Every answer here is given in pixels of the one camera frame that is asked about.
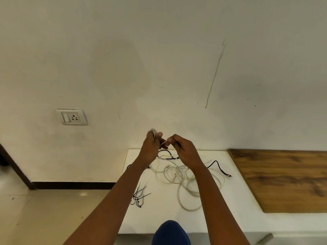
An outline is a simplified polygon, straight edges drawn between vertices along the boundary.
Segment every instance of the wall switch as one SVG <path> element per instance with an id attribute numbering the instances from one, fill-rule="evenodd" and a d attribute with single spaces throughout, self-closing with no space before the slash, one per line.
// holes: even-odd
<path id="1" fill-rule="evenodd" d="M 87 125 L 83 110 L 57 109 L 61 123 L 64 125 Z"/>

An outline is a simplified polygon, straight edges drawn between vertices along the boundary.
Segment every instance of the wooden surface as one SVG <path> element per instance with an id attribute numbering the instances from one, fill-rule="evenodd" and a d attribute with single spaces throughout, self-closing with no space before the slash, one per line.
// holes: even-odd
<path id="1" fill-rule="evenodd" d="M 228 152 L 265 213 L 327 212 L 327 152 Z"/>

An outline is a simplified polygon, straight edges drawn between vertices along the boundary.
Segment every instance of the white countertop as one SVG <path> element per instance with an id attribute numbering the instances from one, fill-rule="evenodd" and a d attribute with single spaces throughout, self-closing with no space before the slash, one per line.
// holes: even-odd
<path id="1" fill-rule="evenodd" d="M 139 149 L 128 150 L 123 172 L 138 156 Z M 263 213 L 233 160 L 226 151 L 198 151 L 203 162 L 217 160 L 220 167 L 233 177 L 225 177 L 221 193 L 243 232 L 324 232 L 327 231 L 327 213 L 285 214 Z M 168 162 L 161 160 L 163 169 Z M 167 220 L 177 221 L 186 233 L 207 233 L 202 208 L 188 212 L 177 200 L 178 185 L 164 184 L 158 181 L 155 173 L 146 169 L 140 178 L 141 186 L 147 182 L 144 194 L 151 193 L 144 199 L 141 208 L 130 205 L 119 230 L 120 234 L 153 234 Z M 200 204 L 200 199 L 190 196 L 181 189 L 181 201 L 193 208 Z"/>

